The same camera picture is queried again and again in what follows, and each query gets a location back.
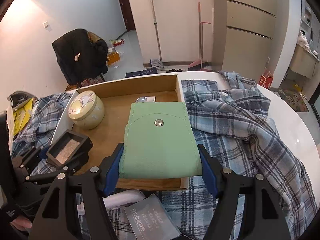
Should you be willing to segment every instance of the white round table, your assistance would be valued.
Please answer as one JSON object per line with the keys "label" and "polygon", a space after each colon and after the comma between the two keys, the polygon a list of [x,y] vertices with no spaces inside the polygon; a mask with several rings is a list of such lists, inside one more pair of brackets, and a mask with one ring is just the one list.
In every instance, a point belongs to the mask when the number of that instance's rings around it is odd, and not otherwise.
{"label": "white round table", "polygon": [[[178,77],[180,80],[215,80],[220,90],[230,89],[229,85],[218,73],[201,71],[179,72]],[[280,97],[262,86],[258,85],[258,89],[271,100],[268,117],[275,121],[281,140],[305,166],[312,184],[316,203],[319,206],[320,158],[308,128],[298,114]]]}

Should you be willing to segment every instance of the green leather pouch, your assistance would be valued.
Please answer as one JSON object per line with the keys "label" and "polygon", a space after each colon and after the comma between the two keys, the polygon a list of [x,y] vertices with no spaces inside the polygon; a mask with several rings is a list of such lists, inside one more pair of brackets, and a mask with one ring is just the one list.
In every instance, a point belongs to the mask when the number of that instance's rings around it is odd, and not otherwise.
{"label": "green leather pouch", "polygon": [[201,160],[186,104],[132,103],[119,177],[173,179],[201,174]]}

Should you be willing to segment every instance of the door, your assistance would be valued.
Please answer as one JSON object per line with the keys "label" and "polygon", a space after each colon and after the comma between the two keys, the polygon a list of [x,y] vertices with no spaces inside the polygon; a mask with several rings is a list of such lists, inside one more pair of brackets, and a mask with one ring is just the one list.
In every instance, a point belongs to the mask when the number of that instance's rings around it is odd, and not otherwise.
{"label": "door", "polygon": [[136,26],[134,25],[134,20],[132,16],[131,6],[129,0],[119,0],[122,15],[125,23],[125,27],[127,28],[127,31],[132,31],[136,29]]}

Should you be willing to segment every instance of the light switch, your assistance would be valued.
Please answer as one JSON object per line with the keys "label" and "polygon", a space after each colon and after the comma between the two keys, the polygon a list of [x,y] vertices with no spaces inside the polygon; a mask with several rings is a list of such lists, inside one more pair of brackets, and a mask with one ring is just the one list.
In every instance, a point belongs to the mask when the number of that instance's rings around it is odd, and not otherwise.
{"label": "light switch", "polygon": [[48,28],[48,27],[49,27],[49,23],[48,23],[48,22],[43,23],[43,27],[44,27],[45,29]]}

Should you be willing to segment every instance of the yellow box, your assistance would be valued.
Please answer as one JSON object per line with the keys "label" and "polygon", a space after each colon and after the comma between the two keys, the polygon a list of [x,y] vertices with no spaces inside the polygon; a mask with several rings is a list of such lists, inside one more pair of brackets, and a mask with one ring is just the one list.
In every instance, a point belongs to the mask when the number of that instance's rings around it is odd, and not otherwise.
{"label": "yellow box", "polygon": [[120,56],[119,56],[119,53],[116,52],[116,53],[112,53],[110,55],[107,56],[107,59],[108,59],[108,66],[110,66],[111,64],[117,62],[120,60]]}

